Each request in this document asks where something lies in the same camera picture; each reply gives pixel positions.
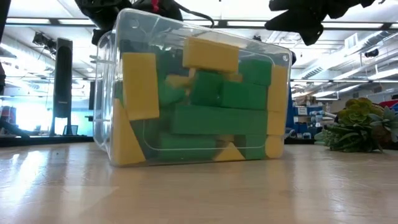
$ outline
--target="office desk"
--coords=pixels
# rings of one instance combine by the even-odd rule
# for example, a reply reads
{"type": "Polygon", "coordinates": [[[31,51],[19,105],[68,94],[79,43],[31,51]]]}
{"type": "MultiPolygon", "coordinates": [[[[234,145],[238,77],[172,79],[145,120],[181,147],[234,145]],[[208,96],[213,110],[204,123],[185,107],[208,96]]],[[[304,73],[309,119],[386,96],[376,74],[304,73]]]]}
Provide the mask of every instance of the office desk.
{"type": "Polygon", "coordinates": [[[398,153],[114,168],[94,143],[0,149],[0,223],[396,223],[398,153]]]}

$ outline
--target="clear plastic bin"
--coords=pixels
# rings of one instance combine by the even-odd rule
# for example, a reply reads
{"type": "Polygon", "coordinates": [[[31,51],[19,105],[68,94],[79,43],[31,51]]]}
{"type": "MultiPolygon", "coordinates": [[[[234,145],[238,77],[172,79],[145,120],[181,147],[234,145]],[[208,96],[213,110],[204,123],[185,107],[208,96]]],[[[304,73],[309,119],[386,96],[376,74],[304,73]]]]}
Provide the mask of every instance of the clear plastic bin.
{"type": "Polygon", "coordinates": [[[277,158],[291,53],[125,9],[98,44],[94,139],[114,166],[277,158]]]}

